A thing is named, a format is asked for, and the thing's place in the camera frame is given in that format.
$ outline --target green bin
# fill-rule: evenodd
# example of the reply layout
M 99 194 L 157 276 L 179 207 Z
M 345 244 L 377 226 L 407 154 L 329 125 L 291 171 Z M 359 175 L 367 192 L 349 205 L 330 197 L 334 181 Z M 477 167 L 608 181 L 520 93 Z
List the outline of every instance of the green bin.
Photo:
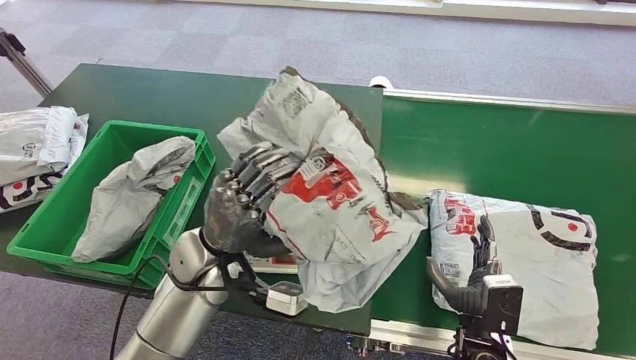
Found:
M 194 160 L 163 198 L 143 239 L 112 261 L 74 262 L 71 253 L 86 227 L 93 188 L 111 170 L 129 161 L 137 150 L 177 136 L 195 142 Z M 13 238 L 7 252 L 39 263 L 50 272 L 130 285 L 144 259 L 152 254 L 168 259 L 170 248 L 183 232 L 214 162 L 215 156 L 202 130 L 108 121 Z M 150 262 L 135 286 L 154 289 L 163 272 L 159 264 Z

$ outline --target green table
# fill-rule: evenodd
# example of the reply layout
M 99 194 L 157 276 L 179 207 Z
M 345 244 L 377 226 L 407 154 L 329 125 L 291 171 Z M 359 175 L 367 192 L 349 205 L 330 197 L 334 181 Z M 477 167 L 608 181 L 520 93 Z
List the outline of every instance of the green table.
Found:
M 448 188 L 592 215 L 600 319 L 594 353 L 636 356 L 634 109 L 386 91 L 380 155 L 406 192 Z M 457 317 L 431 297 L 430 251 L 423 232 L 373 297 L 374 319 L 455 328 Z
M 81 64 L 41 106 L 62 105 L 74 107 L 79 114 L 90 113 L 89 138 L 110 119 L 200 128 L 205 131 L 217 157 L 213 169 L 215 174 L 230 165 L 230 159 L 216 135 L 235 118 L 246 116 L 271 81 L 241 76 Z M 356 112 L 367 127 L 371 141 L 375 145 L 380 144 L 382 92 L 379 89 L 348 85 L 319 86 Z M 205 196 L 199 199 L 187 228 L 202 225 L 204 199 Z M 0 215 L 0 248 L 6 248 L 35 208 L 36 206 L 29 206 Z M 0 251 L 0 271 L 125 291 L 122 286 L 49 273 L 37 264 L 9 256 L 5 251 Z M 263 278 L 271 282 L 283 278 L 297 281 L 295 275 L 266 275 Z M 135 295 L 150 297 L 152 292 L 136 291 Z M 322 313 L 315 307 L 310 307 L 292 319 L 263 310 L 247 297 L 231 298 L 222 309 L 360 335 L 369 334 L 371 321 L 369 304 L 340 314 Z

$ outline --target package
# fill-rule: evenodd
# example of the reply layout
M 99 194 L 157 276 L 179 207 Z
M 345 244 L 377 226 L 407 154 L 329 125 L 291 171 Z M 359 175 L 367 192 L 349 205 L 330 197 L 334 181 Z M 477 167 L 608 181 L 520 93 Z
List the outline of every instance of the package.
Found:
M 265 230 L 295 254 L 304 296 L 321 311 L 364 306 L 426 227 L 421 207 L 388 193 L 356 115 L 291 68 L 218 139 L 232 158 L 268 140 L 304 159 L 272 201 Z
M 431 256 L 465 287 L 473 269 L 476 224 L 487 215 L 504 274 L 523 287 L 518 334 L 555 347 L 596 347 L 596 225 L 575 210 L 546 208 L 467 193 L 430 193 Z M 433 299 L 452 311 L 433 287 Z
M 117 257 L 144 234 L 159 202 L 194 159 L 194 141 L 176 136 L 135 152 L 93 190 L 91 211 L 71 258 Z
M 0 114 L 0 185 L 64 169 L 76 122 L 75 110 L 63 106 Z
M 39 203 L 49 196 L 51 190 L 58 184 L 73 163 L 80 157 L 89 130 L 89 115 L 78 116 L 70 135 L 69 159 L 64 169 L 58 172 L 48 172 L 33 175 L 4 186 L 0 186 L 0 214 L 23 208 L 33 203 Z

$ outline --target metal frame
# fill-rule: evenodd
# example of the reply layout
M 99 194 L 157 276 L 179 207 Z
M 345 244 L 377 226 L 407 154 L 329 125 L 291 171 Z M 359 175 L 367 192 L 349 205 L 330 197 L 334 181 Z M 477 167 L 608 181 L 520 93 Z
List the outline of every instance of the metal frame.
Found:
M 371 333 L 368 338 L 385 341 L 401 349 L 417 349 L 426 353 L 444 353 L 455 340 L 452 330 L 427 328 L 406 322 L 371 320 Z M 514 342 L 514 354 L 518 360 L 618 360 L 606 355 L 590 354 L 556 347 Z
M 26 48 L 14 34 L 0 28 L 0 53 L 6 57 L 16 70 L 28 81 L 42 98 L 50 95 L 53 86 L 25 54 Z
M 449 103 L 472 103 L 510 105 L 514 107 L 534 107 L 546 110 L 577 110 L 590 113 L 618 113 L 636 115 L 636 107 L 590 105 L 575 101 L 539 100 L 521 97 L 501 97 L 472 94 L 453 94 L 449 92 L 418 91 L 402 89 L 384 89 L 384 96 L 389 98 L 403 98 L 412 101 L 442 101 Z

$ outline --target gray carpet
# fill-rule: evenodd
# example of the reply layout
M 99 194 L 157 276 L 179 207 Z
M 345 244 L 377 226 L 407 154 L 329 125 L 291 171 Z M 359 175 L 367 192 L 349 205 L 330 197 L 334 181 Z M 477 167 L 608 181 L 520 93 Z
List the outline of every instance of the gray carpet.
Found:
M 59 84 L 80 62 L 636 106 L 636 28 L 171 1 L 18 0 L 0 27 Z M 0 59 L 0 112 L 41 99 Z M 105 359 L 119 294 L 0 274 L 0 360 Z M 131 299 L 120 343 L 148 304 Z M 372 354 L 369 359 L 426 359 Z M 344 335 L 222 313 L 192 359 L 356 359 Z

